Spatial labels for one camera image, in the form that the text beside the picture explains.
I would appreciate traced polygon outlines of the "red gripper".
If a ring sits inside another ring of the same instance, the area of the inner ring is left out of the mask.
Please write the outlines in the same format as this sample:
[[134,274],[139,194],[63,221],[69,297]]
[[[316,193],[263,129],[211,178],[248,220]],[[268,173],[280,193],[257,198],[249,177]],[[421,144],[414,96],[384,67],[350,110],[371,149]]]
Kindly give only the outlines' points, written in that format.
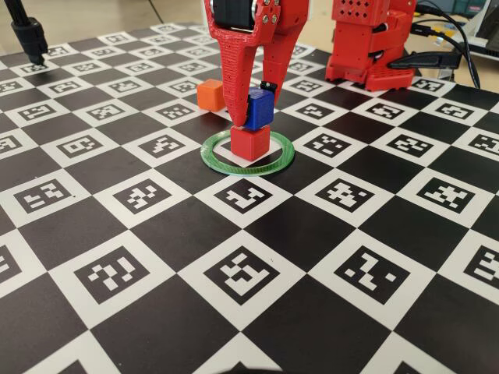
[[210,35],[218,42],[223,95],[233,125],[246,122],[258,44],[264,45],[262,83],[278,102],[292,53],[309,15],[309,0],[202,1]]

